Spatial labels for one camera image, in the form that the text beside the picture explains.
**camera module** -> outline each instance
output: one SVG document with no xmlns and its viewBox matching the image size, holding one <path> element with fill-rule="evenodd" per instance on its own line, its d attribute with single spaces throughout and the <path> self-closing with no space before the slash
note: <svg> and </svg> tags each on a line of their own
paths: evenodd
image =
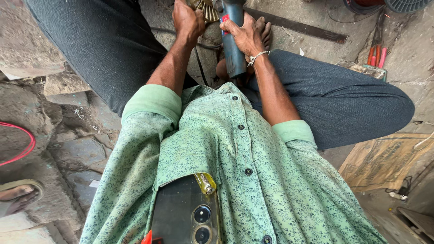
<svg viewBox="0 0 434 244">
<path fill-rule="evenodd" d="M 207 206 L 200 206 L 194 211 L 194 220 L 197 223 L 205 223 L 211 216 L 211 210 Z"/>
<path fill-rule="evenodd" d="M 210 239 L 210 230 L 206 227 L 200 227 L 194 234 L 194 239 L 198 244 L 206 244 Z"/>
</svg>

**flap disc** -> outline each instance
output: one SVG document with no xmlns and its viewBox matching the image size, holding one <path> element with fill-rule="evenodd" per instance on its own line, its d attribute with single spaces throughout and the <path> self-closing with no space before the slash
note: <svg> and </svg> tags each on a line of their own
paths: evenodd
<svg viewBox="0 0 434 244">
<path fill-rule="evenodd" d="M 200 9 L 204 13 L 207 22 L 216 22 L 218 20 L 217 10 L 213 8 L 210 0 L 190 0 L 190 6 L 193 10 Z"/>
</svg>

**dark pants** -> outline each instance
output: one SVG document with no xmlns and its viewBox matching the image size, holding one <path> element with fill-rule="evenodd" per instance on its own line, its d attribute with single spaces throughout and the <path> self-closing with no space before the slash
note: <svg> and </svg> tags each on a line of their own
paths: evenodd
<svg viewBox="0 0 434 244">
<path fill-rule="evenodd" d="M 133 1 L 26 3 L 75 72 L 120 116 L 167 52 Z M 318 149 L 389 135 L 413 116 L 408 96 L 375 78 L 282 50 L 273 51 L 270 60 L 301 118 L 312 128 Z M 187 74 L 184 88 L 196 84 Z M 254 76 L 249 86 L 259 91 Z M 262 112 L 261 103 L 252 105 Z"/>
</svg>

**angle grinder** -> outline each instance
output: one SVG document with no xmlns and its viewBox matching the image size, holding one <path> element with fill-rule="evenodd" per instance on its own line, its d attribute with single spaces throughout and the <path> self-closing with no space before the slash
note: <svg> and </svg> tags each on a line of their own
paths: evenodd
<svg viewBox="0 0 434 244">
<path fill-rule="evenodd" d="M 245 3 L 246 0 L 212 0 L 212 2 L 211 0 L 190 0 L 190 6 L 194 10 L 201 9 L 203 11 L 206 21 L 220 20 L 222 23 L 231 20 L 238 26 L 244 24 L 243 5 Z M 247 70 L 244 53 L 238 49 L 232 34 L 223 30 L 221 34 L 229 78 L 243 78 Z"/>
</svg>

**shirt cuff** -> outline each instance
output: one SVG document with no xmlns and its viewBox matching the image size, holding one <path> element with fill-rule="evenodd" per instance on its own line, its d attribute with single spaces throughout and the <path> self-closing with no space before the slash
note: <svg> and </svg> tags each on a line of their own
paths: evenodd
<svg viewBox="0 0 434 244">
<path fill-rule="evenodd" d="M 315 143 L 312 131 L 304 120 L 289 120 L 271 127 L 287 143 L 292 140 L 304 140 Z"/>
<path fill-rule="evenodd" d="M 181 97 L 171 89 L 155 84 L 144 85 L 125 105 L 121 123 L 137 112 L 152 112 L 165 116 L 177 128 L 181 107 Z"/>
</svg>

